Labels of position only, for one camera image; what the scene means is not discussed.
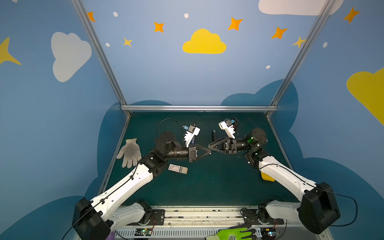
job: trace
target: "green table surface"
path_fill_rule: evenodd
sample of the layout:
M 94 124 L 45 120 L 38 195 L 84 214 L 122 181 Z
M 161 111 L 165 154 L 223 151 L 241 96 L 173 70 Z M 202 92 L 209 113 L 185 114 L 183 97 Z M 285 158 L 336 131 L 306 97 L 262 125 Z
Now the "green table surface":
M 253 122 L 247 119 L 239 124 L 239 137 L 245 137 L 255 127 L 262 128 L 268 138 L 264 149 L 287 165 L 263 113 L 133 113 L 121 147 L 126 139 L 137 138 L 141 154 L 145 156 L 154 147 L 156 128 L 165 118 L 176 119 L 180 126 L 189 126 L 195 122 L 201 129 L 195 137 L 196 144 L 208 147 L 212 141 L 212 130 L 216 130 L 218 138 L 226 136 L 218 123 L 233 117 L 239 121 L 252 119 Z M 159 126 L 158 135 L 164 131 L 172 131 L 176 140 L 182 143 L 181 130 L 175 121 L 165 120 Z M 243 154 L 239 152 L 230 156 L 213 151 L 211 155 L 193 163 L 188 163 L 187 159 L 170 160 L 169 163 L 187 167 L 188 173 L 166 169 L 129 197 L 123 205 L 131 205 L 140 199 L 144 199 L 149 205 L 258 205 L 266 199 L 273 199 L 274 196 L 279 196 L 286 202 L 298 202 L 295 196 L 277 181 L 263 180 L 260 171 L 251 168 Z M 133 170 L 133 167 L 122 168 L 121 164 L 122 159 L 116 159 L 107 189 Z

